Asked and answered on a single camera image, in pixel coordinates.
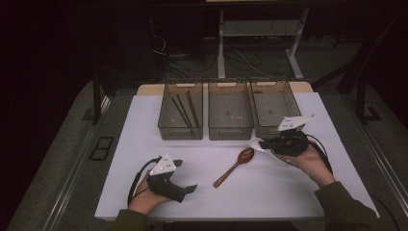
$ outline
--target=white table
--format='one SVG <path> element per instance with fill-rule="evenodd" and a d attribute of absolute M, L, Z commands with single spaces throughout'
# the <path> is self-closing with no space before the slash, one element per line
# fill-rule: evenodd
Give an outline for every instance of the white table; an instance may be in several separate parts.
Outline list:
<path fill-rule="evenodd" d="M 303 131 L 324 144 L 335 177 L 350 194 L 376 211 L 319 95 L 298 85 L 292 87 L 302 114 L 316 116 Z M 158 207 L 149 216 L 152 221 L 323 218 L 314 195 L 316 184 L 299 169 L 282 167 L 257 151 L 248 164 L 237 167 L 219 188 L 214 188 L 213 183 L 237 161 L 248 141 L 209 141 L 208 127 L 204 127 L 202 141 L 163 141 L 157 127 L 162 96 L 156 94 L 160 88 L 150 88 L 140 89 L 132 101 L 95 213 L 97 218 L 115 219 L 118 211 L 127 207 L 136 173 L 147 161 L 166 153 L 183 160 L 171 181 L 180 187 L 198 187 L 182 203 L 171 201 Z"/>

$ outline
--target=sleeve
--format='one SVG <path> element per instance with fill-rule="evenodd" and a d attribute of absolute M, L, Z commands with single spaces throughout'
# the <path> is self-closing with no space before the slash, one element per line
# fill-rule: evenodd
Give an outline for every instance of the sleeve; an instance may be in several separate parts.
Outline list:
<path fill-rule="evenodd" d="M 114 222 L 114 231 L 144 231 L 147 216 L 133 210 L 120 210 Z"/>
<path fill-rule="evenodd" d="M 351 197 L 341 182 L 335 182 L 315 192 L 324 211 L 328 231 L 387 230 L 376 213 Z"/>

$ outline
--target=person's right hand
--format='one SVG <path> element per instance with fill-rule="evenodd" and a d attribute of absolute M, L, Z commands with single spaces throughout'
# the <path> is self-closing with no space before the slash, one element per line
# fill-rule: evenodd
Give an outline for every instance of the person's right hand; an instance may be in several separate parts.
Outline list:
<path fill-rule="evenodd" d="M 296 157 L 280 154 L 276 154 L 276 156 L 283 161 L 293 162 L 296 167 L 299 167 L 304 173 L 309 175 L 320 188 L 336 182 L 333 174 L 327 169 L 319 153 L 311 144 L 308 145 L 306 151 Z"/>
<path fill-rule="evenodd" d="M 128 209 L 134 210 L 136 212 L 149 215 L 151 211 L 153 211 L 157 206 L 171 201 L 171 199 L 163 196 L 157 195 L 149 189 L 149 185 L 147 184 L 147 177 L 148 177 L 148 170 L 144 175 L 143 180 L 138 185 L 135 197 L 130 202 Z"/>

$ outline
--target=gray floor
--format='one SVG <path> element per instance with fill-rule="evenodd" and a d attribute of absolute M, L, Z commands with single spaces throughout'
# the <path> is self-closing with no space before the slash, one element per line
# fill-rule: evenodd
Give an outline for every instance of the gray floor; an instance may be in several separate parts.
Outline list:
<path fill-rule="evenodd" d="M 346 64 L 359 48 L 359 44 L 340 45 L 337 48 L 334 48 L 333 44 L 334 40 L 330 38 L 301 42 L 296 58 L 305 81 L 313 83 L 333 69 Z M 283 52 L 283 48 L 287 46 L 288 43 L 282 41 L 262 49 L 253 49 L 254 52 L 249 52 L 247 47 L 240 51 L 263 72 L 271 75 L 286 75 L 293 79 L 291 68 Z M 227 54 L 231 58 L 240 58 L 236 51 L 229 51 Z M 216 54 L 210 54 L 204 61 L 178 61 L 179 64 L 184 64 L 191 70 L 179 64 L 171 66 L 179 68 L 179 71 L 189 74 L 190 77 L 217 77 L 217 63 L 206 71 L 192 71 L 211 66 L 215 56 Z M 262 64 L 259 64 L 258 57 L 261 58 Z M 248 68 L 244 63 L 232 64 L 235 67 L 226 62 L 227 77 L 262 76 L 254 70 L 237 69 L 237 67 Z M 180 74 L 168 73 L 166 76 L 176 78 L 180 77 Z M 361 125 L 354 114 L 353 93 L 339 95 L 335 90 L 340 77 L 315 91 L 319 92 L 347 153 L 369 193 L 375 194 L 390 208 L 401 230 L 408 230 L 406 215 L 395 197 L 395 191 L 390 187 L 390 180 L 383 176 L 383 171 L 373 158 L 376 153 L 373 150 L 375 148 L 367 139 L 367 131 L 369 131 L 401 183 L 407 185 L 408 171 L 405 168 L 405 163 L 408 163 L 407 129 L 397 120 L 375 90 L 370 88 L 367 92 L 367 105 L 379 113 L 381 120 L 370 121 L 367 126 Z M 62 231 L 110 228 L 110 222 L 94 218 L 93 215 L 134 93 L 133 90 L 121 90 L 115 97 L 111 97 L 109 109 L 104 111 L 97 125 L 92 125 L 86 117 L 89 109 L 92 108 L 91 83 L 84 87 L 21 202 L 9 230 L 41 230 L 44 227 L 45 230 Z M 114 137 L 114 145 L 106 161 L 91 161 L 88 155 L 96 144 L 96 138 L 99 137 Z M 382 205 L 375 200 L 374 203 L 387 225 L 393 227 L 392 217 Z M 61 210 L 53 209 L 55 204 Z M 321 220 L 294 221 L 293 224 L 301 231 L 324 230 Z M 270 228 L 269 222 L 247 222 L 233 226 L 214 224 L 211 229 L 216 230 L 215 227 L 223 227 L 219 230 L 276 230 Z"/>

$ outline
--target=plastic bin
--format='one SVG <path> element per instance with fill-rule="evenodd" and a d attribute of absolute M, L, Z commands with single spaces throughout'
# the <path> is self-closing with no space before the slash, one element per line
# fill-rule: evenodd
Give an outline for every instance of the plastic bin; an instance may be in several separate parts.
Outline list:
<path fill-rule="evenodd" d="M 203 82 L 167 80 L 158 127 L 163 140 L 203 139 Z"/>
<path fill-rule="evenodd" d="M 209 135 L 211 141 L 246 141 L 253 132 L 253 119 L 245 79 L 210 79 Z"/>
<path fill-rule="evenodd" d="M 249 82 L 256 137 L 279 136 L 278 127 L 285 116 L 301 116 L 289 82 L 267 77 L 251 78 Z"/>

